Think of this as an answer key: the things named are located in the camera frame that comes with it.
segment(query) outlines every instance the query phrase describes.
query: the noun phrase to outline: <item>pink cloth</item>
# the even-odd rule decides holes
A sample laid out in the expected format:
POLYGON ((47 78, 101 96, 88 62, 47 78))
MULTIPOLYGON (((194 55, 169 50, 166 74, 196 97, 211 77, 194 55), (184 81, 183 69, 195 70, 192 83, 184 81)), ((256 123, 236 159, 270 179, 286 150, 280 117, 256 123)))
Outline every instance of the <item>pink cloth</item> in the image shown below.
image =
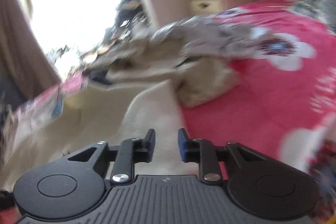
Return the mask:
POLYGON ((267 59, 233 62, 241 85, 202 106, 183 109, 193 138, 206 138, 215 145, 236 141, 279 159, 285 136, 300 128, 312 130, 334 110, 335 79, 324 83, 331 90, 318 85, 336 67, 336 36, 325 25, 286 11, 290 4, 264 0, 214 17, 223 23, 251 23, 292 34, 315 48, 316 56, 302 58, 303 67, 297 71, 278 69, 267 59))

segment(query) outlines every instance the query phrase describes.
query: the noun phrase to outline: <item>circular disc cover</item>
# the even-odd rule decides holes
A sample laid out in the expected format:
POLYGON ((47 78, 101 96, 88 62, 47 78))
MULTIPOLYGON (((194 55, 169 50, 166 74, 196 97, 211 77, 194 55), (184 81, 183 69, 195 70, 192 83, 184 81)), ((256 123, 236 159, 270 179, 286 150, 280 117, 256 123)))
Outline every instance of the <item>circular disc cover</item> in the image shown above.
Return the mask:
POLYGON ((100 201, 103 179, 92 168, 55 162, 25 173, 13 193, 20 212, 41 219, 67 219, 100 201))
POLYGON ((250 162, 228 181, 231 199, 264 219, 292 220, 314 209, 319 191, 313 178, 286 165, 250 162))

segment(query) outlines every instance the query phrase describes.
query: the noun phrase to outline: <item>brown curtain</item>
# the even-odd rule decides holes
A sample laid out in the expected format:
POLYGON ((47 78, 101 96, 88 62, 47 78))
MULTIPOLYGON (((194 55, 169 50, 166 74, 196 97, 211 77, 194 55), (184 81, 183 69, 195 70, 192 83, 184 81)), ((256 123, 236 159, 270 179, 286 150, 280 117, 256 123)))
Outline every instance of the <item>brown curtain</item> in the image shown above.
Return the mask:
POLYGON ((0 0, 0 61, 27 99, 60 82, 27 24, 18 0, 0 0))

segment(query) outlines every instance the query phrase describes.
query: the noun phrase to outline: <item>floral blanket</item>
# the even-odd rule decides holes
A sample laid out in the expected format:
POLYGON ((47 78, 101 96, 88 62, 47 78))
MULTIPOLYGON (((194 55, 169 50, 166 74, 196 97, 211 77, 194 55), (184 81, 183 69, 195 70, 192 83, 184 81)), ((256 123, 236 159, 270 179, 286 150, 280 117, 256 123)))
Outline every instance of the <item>floral blanket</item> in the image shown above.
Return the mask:
POLYGON ((274 36, 251 59, 232 63, 239 86, 183 113, 194 138, 241 142, 310 172, 322 197, 313 218, 323 223, 336 209, 336 36, 320 22, 286 11, 291 4, 263 0, 212 16, 274 36))

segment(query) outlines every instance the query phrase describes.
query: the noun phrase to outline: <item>wooden nightstand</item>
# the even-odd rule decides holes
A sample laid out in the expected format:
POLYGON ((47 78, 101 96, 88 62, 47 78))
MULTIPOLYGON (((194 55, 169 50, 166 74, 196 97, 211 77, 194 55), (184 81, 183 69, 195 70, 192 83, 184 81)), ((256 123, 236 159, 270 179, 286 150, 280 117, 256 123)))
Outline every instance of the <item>wooden nightstand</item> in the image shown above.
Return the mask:
POLYGON ((217 14, 254 0, 187 0, 191 15, 217 14))

